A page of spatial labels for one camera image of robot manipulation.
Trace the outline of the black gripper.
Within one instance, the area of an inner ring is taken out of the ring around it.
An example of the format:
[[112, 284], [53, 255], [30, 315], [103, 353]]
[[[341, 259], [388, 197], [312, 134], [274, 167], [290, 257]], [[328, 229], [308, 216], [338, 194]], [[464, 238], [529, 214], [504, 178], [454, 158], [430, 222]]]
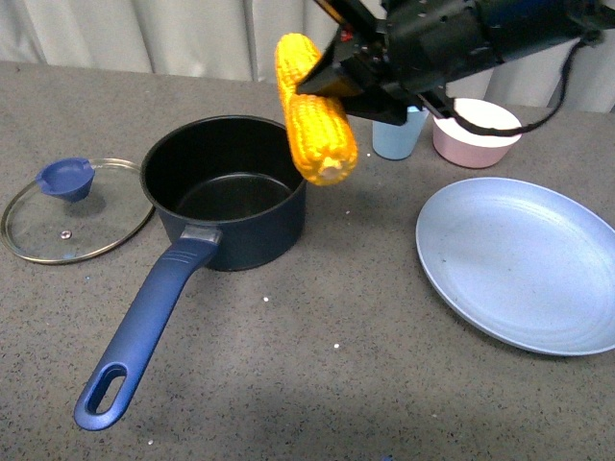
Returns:
[[501, 63], [477, 1], [386, 1], [377, 19], [359, 0], [315, 0], [339, 25], [296, 92], [339, 98], [351, 115], [401, 125], [406, 107], [450, 117], [445, 86]]

